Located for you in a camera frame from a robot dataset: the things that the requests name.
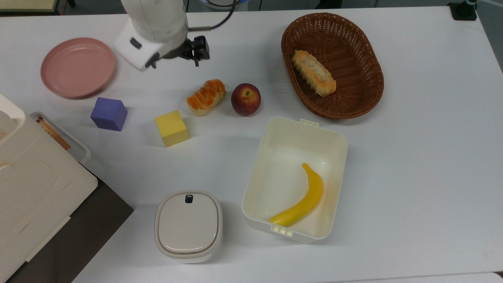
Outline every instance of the yellow cube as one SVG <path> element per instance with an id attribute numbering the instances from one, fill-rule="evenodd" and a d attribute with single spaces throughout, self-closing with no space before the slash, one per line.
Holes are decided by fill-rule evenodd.
<path id="1" fill-rule="evenodd" d="M 162 137 L 165 147 L 170 147 L 189 139 L 189 133 L 187 133 L 187 128 L 178 110 L 156 117 L 155 123 L 157 123 L 160 137 Z"/>

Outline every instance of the banana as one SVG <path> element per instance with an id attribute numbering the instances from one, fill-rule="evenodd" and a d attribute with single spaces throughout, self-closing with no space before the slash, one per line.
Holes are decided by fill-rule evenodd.
<path id="1" fill-rule="evenodd" d="M 323 193 L 321 177 L 306 163 L 302 163 L 302 167 L 307 173 L 307 180 L 309 182 L 306 196 L 296 205 L 269 219 L 269 222 L 288 227 L 308 215 L 318 204 L 321 199 L 321 193 Z"/>

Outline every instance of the wicker basket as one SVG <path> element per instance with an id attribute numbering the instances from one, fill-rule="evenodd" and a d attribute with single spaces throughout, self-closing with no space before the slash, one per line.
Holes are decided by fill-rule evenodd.
<path id="1" fill-rule="evenodd" d="M 300 100 L 314 114 L 349 119 L 368 113 L 384 90 L 381 66 L 370 42 L 355 24 L 330 13 L 305 15 L 283 33 L 281 49 L 288 75 Z M 311 53 L 337 82 L 337 90 L 317 95 L 292 65 L 295 50 Z"/>

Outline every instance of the white plastic container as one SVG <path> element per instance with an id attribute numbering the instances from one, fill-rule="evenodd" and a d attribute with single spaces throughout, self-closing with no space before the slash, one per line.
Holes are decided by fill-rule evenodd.
<path id="1" fill-rule="evenodd" d="M 210 258 L 222 238 L 222 208 L 204 191 L 179 191 L 162 200 L 155 216 L 159 250 L 183 263 Z"/>
<path id="2" fill-rule="evenodd" d="M 260 142 L 241 209 L 253 228 L 304 244 L 328 236 L 335 218 L 348 142 L 318 123 L 271 119 Z M 282 227 L 268 220 L 300 201 L 308 190 L 307 163 L 323 181 L 318 205 L 306 217 Z"/>
<path id="3" fill-rule="evenodd" d="M 70 219 L 98 180 L 0 94 L 0 282 Z"/>

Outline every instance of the apple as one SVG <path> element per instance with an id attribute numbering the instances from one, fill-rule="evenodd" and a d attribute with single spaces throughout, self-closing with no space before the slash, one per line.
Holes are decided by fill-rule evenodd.
<path id="1" fill-rule="evenodd" d="M 260 92 L 252 84 L 240 84 L 230 97 L 230 102 L 234 110 L 241 116 L 250 116 L 255 113 L 260 106 Z"/>

